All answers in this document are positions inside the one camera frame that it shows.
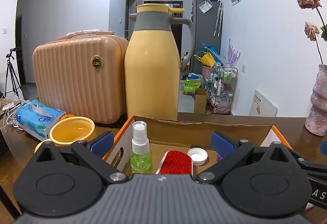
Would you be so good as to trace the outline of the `white red lint brush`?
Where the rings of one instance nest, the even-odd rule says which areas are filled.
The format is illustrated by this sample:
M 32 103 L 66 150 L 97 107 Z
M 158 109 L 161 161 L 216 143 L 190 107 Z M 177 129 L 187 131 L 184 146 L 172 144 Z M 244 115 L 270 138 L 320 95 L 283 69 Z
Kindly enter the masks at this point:
M 161 159 L 156 174 L 193 175 L 193 160 L 191 157 L 181 151 L 169 150 Z

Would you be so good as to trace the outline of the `yellow watering can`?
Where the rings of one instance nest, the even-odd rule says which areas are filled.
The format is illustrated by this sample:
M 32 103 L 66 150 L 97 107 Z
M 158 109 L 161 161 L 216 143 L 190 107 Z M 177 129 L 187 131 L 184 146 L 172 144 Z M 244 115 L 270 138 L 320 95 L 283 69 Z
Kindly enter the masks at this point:
M 203 66 L 213 68 L 215 66 L 215 59 L 211 55 L 211 53 L 204 52 L 203 56 L 200 57 L 197 54 L 193 55 Z

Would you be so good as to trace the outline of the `green spray bottle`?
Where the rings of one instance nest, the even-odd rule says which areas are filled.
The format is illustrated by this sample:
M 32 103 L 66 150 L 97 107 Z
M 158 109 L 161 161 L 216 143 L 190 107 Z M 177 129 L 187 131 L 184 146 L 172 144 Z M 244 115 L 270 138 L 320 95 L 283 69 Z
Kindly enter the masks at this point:
M 134 174 L 152 174 L 152 152 L 147 136 L 147 124 L 143 121 L 132 124 L 130 165 Z

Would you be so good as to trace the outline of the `grey refrigerator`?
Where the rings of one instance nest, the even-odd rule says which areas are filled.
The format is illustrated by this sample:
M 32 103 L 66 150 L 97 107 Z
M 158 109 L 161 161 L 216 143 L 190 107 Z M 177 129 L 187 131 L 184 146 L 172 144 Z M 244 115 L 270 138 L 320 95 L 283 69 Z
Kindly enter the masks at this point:
M 213 45 L 220 54 L 222 17 L 219 17 L 221 0 L 193 0 L 192 21 L 195 26 L 194 54 L 200 56 L 203 46 Z

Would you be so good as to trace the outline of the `purple toothed cap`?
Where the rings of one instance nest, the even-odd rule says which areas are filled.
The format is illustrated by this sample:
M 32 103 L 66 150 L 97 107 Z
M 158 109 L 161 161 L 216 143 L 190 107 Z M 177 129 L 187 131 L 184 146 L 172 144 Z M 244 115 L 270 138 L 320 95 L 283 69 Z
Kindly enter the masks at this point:
M 223 158 L 218 154 L 217 155 L 217 158 L 216 158 L 216 162 L 219 162 L 219 161 L 221 161 Z

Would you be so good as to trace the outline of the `yellow ceramic mug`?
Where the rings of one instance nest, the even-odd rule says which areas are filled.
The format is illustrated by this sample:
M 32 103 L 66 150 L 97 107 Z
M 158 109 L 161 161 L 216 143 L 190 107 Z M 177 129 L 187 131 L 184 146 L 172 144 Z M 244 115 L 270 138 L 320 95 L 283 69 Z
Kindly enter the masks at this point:
M 69 117 L 55 124 L 50 132 L 49 139 L 40 142 L 34 149 L 34 153 L 43 143 L 52 142 L 57 147 L 67 147 L 75 141 L 92 141 L 97 137 L 94 122 L 87 117 Z

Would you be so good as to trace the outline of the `orange fruit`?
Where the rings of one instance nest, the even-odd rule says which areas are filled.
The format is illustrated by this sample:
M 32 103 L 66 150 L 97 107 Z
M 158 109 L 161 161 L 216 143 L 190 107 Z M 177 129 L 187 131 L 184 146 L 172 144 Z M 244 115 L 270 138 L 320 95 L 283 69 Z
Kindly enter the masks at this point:
M 74 117 L 74 115 L 73 115 L 73 114 L 65 114 L 65 115 L 63 115 L 63 116 L 60 118 L 60 121 L 63 121 L 63 120 L 65 120 L 65 119 L 67 119 L 67 118 L 71 118 L 71 117 Z

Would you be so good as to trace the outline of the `small brown cardboard box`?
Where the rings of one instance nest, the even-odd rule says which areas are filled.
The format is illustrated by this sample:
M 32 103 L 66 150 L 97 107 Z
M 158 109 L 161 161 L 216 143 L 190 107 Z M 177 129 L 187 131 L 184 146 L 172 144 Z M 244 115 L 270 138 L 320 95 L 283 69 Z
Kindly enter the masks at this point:
M 197 88 L 194 95 L 194 113 L 205 114 L 207 106 L 208 93 L 205 88 Z

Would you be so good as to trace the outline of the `blue tissue pack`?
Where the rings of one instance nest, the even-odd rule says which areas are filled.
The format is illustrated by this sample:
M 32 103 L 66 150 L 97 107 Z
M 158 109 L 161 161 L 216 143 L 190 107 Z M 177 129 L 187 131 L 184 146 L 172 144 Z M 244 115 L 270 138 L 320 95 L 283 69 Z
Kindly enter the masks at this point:
M 66 115 L 65 111 L 49 108 L 37 99 L 22 101 L 15 118 L 20 128 L 40 141 L 50 138 L 51 128 Z

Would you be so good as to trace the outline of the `pink textured vase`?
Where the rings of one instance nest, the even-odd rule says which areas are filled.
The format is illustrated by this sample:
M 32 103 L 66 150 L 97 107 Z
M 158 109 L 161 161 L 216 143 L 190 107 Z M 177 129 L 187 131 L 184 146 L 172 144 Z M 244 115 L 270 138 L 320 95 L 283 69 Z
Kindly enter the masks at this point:
M 317 77 L 310 97 L 312 107 L 305 120 L 305 128 L 312 134 L 324 137 L 326 135 L 326 101 L 327 101 L 326 65 L 319 65 Z

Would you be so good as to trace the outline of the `pink ribbed suitcase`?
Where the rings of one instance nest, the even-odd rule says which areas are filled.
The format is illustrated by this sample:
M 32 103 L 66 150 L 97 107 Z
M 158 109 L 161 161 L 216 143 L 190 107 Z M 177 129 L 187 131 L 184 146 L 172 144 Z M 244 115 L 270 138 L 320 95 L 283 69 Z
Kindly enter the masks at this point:
M 112 31 L 85 31 L 33 51 L 40 101 L 68 114 L 112 124 L 125 113 L 127 39 Z

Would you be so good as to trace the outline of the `white board on floor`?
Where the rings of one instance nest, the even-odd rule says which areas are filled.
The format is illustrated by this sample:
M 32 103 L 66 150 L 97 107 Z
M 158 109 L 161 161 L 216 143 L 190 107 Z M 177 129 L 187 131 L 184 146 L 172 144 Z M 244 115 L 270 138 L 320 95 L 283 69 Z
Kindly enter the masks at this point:
M 249 116 L 275 117 L 278 108 L 258 90 L 255 90 Z

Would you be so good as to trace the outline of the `white ribbed bottle cap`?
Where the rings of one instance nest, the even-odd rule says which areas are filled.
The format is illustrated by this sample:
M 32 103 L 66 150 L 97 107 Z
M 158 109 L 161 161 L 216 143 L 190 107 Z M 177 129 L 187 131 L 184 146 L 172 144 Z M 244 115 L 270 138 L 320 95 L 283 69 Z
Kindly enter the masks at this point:
M 207 151 L 205 151 L 205 149 L 202 149 L 202 148 L 191 148 L 187 152 L 187 155 L 193 161 L 194 166 L 203 165 L 208 158 Z

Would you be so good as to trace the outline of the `yellow thermos jug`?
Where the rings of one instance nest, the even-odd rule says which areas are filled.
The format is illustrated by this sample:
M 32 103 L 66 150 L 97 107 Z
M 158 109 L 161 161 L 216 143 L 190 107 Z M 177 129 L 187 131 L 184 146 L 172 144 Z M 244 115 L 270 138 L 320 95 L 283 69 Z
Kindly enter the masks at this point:
M 174 16 L 183 12 L 183 8 L 148 3 L 130 14 L 135 27 L 124 61 L 128 116 L 177 120 L 180 70 L 195 48 L 193 22 Z M 184 58 L 180 58 L 172 24 L 187 25 L 190 30 L 191 46 Z

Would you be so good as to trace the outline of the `orange cardboard box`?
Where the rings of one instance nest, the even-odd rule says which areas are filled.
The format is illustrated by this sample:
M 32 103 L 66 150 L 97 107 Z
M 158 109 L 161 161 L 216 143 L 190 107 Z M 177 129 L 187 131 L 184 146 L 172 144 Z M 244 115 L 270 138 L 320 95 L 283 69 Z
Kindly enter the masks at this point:
M 130 174 L 129 155 L 132 124 L 135 121 L 144 121 L 147 124 L 154 169 L 158 168 L 161 157 L 168 150 L 186 152 L 191 146 L 209 149 L 211 134 L 216 130 L 235 141 L 247 139 L 257 147 L 269 146 L 273 141 L 280 141 L 291 147 L 276 125 L 271 122 L 272 117 L 217 115 L 215 123 L 210 123 L 209 117 L 208 114 L 201 114 L 195 121 L 172 121 L 132 115 L 114 137 L 114 145 L 103 160 L 110 164 L 121 152 L 121 160 L 116 168 Z

